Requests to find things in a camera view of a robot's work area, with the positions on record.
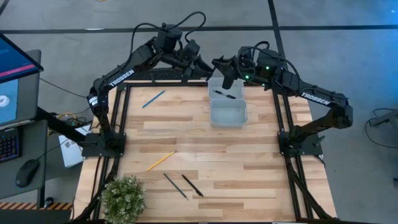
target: computer monitor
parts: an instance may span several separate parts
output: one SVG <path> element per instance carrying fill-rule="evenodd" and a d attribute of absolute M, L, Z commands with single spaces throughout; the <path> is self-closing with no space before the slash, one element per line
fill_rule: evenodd
<path fill-rule="evenodd" d="M 0 34 L 0 83 L 43 71 L 43 67 Z"/>

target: green plant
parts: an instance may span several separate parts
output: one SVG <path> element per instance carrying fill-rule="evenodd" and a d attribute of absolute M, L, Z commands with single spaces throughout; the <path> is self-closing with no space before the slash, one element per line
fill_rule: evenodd
<path fill-rule="evenodd" d="M 135 223 L 146 208 L 143 183 L 137 177 L 121 177 L 106 185 L 101 194 L 105 220 Z"/>

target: concrete floor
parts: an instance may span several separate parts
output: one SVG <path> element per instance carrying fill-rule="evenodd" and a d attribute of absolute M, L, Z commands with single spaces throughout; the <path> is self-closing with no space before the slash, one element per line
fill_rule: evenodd
<path fill-rule="evenodd" d="M 280 26 L 347 26 L 398 24 L 398 2 L 388 0 L 277 0 Z M 134 27 L 140 22 L 178 22 L 186 14 L 203 11 L 206 26 L 271 26 L 264 0 L 11 0 L 0 16 L 0 30 L 87 29 Z M 200 23 L 200 18 L 186 26 Z M 153 33 L 137 34 L 134 45 Z M 398 108 L 398 30 L 282 31 L 286 57 L 304 81 L 349 97 L 354 125 L 325 131 L 322 142 L 326 171 L 339 218 L 359 222 L 396 223 L 398 149 L 377 146 L 364 133 L 365 122 L 375 108 Z M 112 34 L 12 34 L 7 35 L 24 50 L 42 50 L 41 77 L 75 93 L 86 95 L 93 80 L 127 57 L 128 33 Z M 196 32 L 208 63 L 221 55 L 237 53 L 240 46 L 268 40 L 276 49 L 273 31 Z M 81 111 L 84 99 L 40 83 L 39 106 L 56 112 Z M 314 118 L 327 108 L 310 104 Z M 90 112 L 84 114 L 91 119 Z M 389 125 L 369 130 L 375 140 L 398 146 Z M 76 190 L 78 173 L 49 180 L 46 194 L 69 202 Z M 5 201 L 34 202 L 26 193 Z"/>

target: wooden tabletop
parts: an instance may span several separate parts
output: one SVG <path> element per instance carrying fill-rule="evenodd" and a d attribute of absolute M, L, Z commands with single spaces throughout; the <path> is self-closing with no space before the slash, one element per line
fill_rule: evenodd
<path fill-rule="evenodd" d="M 166 92 L 142 108 L 162 90 Z M 115 93 L 109 93 L 110 109 Z M 118 176 L 135 175 L 145 183 L 144 199 L 148 208 L 139 222 L 295 220 L 285 162 L 277 143 L 279 127 L 272 92 L 263 91 L 261 87 L 245 87 L 244 94 L 248 123 L 241 129 L 221 129 L 210 126 L 210 104 L 205 87 L 131 89 L 126 150 L 120 160 Z M 289 100 L 295 124 L 303 125 L 312 120 L 307 100 Z M 280 103 L 284 112 L 282 99 Z M 146 171 L 174 150 L 175 154 Z M 335 216 L 324 166 L 313 156 L 302 156 L 302 160 L 309 191 L 326 212 Z M 75 216 L 90 202 L 96 163 L 97 158 L 83 163 L 75 197 Z M 189 200 L 183 198 L 163 173 L 169 175 Z M 181 174 L 186 175 L 204 197 L 198 196 Z M 305 217 L 302 195 L 299 189 L 297 191 Z"/>

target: clear plastic container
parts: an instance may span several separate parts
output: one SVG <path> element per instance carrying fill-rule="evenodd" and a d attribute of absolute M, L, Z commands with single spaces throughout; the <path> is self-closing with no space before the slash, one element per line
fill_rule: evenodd
<path fill-rule="evenodd" d="M 210 122 L 214 128 L 242 128 L 248 121 L 244 100 L 214 99 L 210 101 Z"/>
<path fill-rule="evenodd" d="M 234 80 L 231 88 L 229 90 L 223 89 L 223 80 L 224 78 L 211 78 L 208 81 L 208 89 L 209 89 L 209 98 L 212 99 L 228 99 L 226 96 L 215 93 L 213 90 L 218 90 L 224 93 L 225 95 L 235 96 L 235 100 L 242 100 L 244 98 L 243 92 L 243 80 L 238 79 Z"/>

